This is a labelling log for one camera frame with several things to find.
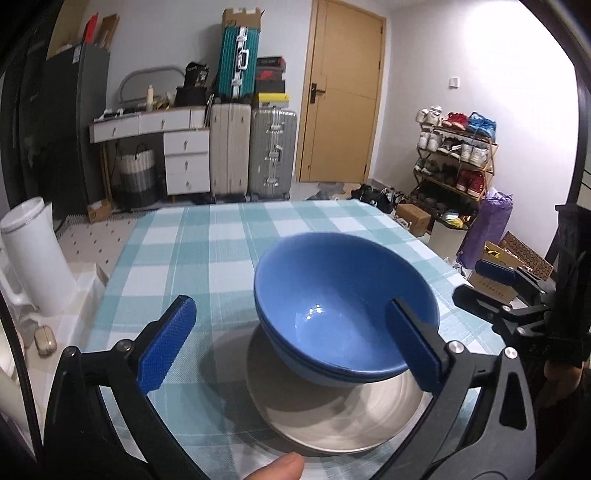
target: silver suitcase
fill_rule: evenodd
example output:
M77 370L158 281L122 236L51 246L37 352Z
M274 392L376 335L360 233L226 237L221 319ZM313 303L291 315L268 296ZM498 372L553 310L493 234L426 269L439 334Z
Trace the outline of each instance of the silver suitcase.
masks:
M252 200L289 199L296 152L297 115L289 110L252 111L248 192Z
M251 107L238 103L213 105L209 132L212 194L246 195Z

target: purple bag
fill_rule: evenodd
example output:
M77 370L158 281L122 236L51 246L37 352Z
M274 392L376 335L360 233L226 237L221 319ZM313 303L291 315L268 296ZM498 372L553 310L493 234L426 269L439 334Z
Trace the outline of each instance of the purple bag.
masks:
M494 188L489 189L457 255L457 261L464 268L474 268L482 257L485 242L499 244L512 211L511 195L497 192Z

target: suitcase handle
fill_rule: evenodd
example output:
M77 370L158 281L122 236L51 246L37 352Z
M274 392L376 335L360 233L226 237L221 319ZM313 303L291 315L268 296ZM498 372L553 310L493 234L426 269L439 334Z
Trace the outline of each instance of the suitcase handle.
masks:
M247 48L243 48L242 50L238 51L237 56L237 68L238 70L246 70L248 68L248 57L250 52Z

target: red sneaker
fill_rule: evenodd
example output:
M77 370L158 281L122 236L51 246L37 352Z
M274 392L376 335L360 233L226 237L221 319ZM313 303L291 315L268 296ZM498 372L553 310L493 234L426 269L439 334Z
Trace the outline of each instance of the red sneaker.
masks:
M457 178L456 188L460 190L460 192L465 192L472 183L473 175L474 172L471 170L460 170L459 176Z
M447 119L441 122L444 127L466 130L468 117L463 113L450 113Z
M472 173L472 181L468 187L468 195L472 195L475 198L479 198L484 191L484 175L480 171Z

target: blue gripper pad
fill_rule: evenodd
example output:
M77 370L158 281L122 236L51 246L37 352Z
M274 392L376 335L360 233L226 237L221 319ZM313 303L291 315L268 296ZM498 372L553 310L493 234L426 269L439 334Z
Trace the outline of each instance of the blue gripper pad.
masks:
M143 395L160 388L196 319L195 301L179 296L158 320L162 325L138 361L137 380Z
M419 320L415 318L413 321L409 318L407 312L404 312L394 300L387 303L385 313L398 351L402 354L419 388L424 392L439 394L443 388L443 366L431 349L429 341L417 329L417 325L420 325ZM439 338L437 329L427 324L423 324L423 329L432 339L439 340L437 343L443 347L444 343Z

